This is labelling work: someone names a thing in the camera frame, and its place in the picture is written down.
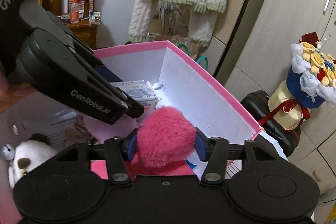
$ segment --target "white stuffed animal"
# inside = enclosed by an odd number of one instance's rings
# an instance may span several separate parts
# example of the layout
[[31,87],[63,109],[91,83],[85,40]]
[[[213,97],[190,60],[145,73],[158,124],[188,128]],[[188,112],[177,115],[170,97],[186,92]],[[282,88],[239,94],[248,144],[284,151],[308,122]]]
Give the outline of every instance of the white stuffed animal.
[[20,143],[14,153],[11,145],[2,146],[1,153],[9,161],[8,177],[12,189],[26,173],[57,154],[49,144],[46,136],[33,134],[28,141]]

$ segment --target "red rose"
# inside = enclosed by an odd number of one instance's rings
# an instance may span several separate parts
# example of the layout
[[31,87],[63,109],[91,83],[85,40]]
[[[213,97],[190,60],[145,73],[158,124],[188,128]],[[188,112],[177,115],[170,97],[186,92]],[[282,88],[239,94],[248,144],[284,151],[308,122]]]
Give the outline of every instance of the red rose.
[[317,75],[317,79],[321,82],[325,75],[326,72],[324,70],[320,70],[320,73]]

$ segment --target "pink fluffy toy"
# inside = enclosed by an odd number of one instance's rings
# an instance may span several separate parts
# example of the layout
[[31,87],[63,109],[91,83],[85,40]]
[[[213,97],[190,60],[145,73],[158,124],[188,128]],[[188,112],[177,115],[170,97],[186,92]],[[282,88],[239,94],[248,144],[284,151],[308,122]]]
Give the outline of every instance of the pink fluffy toy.
[[[194,151],[195,137],[196,129],[179,110],[174,107],[155,110],[138,129],[133,160],[125,162],[132,179],[136,175],[193,175],[185,160]],[[105,163],[94,164],[101,169]],[[107,178],[101,171],[96,173]]]

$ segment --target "wardrobe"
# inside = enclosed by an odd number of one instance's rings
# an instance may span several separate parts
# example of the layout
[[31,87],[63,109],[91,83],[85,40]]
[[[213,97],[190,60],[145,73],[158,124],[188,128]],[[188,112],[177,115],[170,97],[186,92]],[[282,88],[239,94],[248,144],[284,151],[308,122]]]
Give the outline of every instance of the wardrobe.
[[230,39],[245,0],[227,0],[226,12],[219,14],[209,47],[202,54],[209,60],[208,72],[213,75]]
[[[239,101],[256,90],[271,95],[286,79],[291,64],[290,45],[306,33],[316,32],[324,42],[322,52],[336,58],[335,1],[265,0],[225,83],[227,90]],[[301,126],[300,144],[289,157],[290,162],[317,181],[321,193],[336,186],[335,130],[336,107],[324,103],[312,109],[311,118]]]

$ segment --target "screw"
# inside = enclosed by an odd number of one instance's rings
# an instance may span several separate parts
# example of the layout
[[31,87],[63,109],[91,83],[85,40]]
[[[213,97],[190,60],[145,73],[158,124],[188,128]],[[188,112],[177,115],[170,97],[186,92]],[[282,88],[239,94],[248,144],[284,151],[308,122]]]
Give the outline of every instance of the screw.
[[125,181],[128,179],[128,175],[126,173],[115,173],[112,175],[112,179],[114,181]]
[[218,181],[221,179],[221,175],[217,173],[207,173],[204,175],[207,181]]
[[121,105],[123,105],[124,107],[128,109],[128,105],[125,102],[121,101]]

